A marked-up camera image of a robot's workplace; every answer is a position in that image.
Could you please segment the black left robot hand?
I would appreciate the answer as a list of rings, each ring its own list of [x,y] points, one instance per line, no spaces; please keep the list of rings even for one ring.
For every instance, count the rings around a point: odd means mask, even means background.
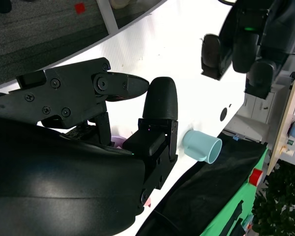
[[[204,36],[202,74],[246,75],[245,92],[265,99],[273,84],[295,78],[295,0],[238,0],[218,35]]]

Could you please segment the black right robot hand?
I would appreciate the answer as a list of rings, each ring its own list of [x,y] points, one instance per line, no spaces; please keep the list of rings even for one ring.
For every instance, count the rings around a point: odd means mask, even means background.
[[[0,93],[0,236],[112,236],[177,161],[177,89],[106,58],[19,76]]]

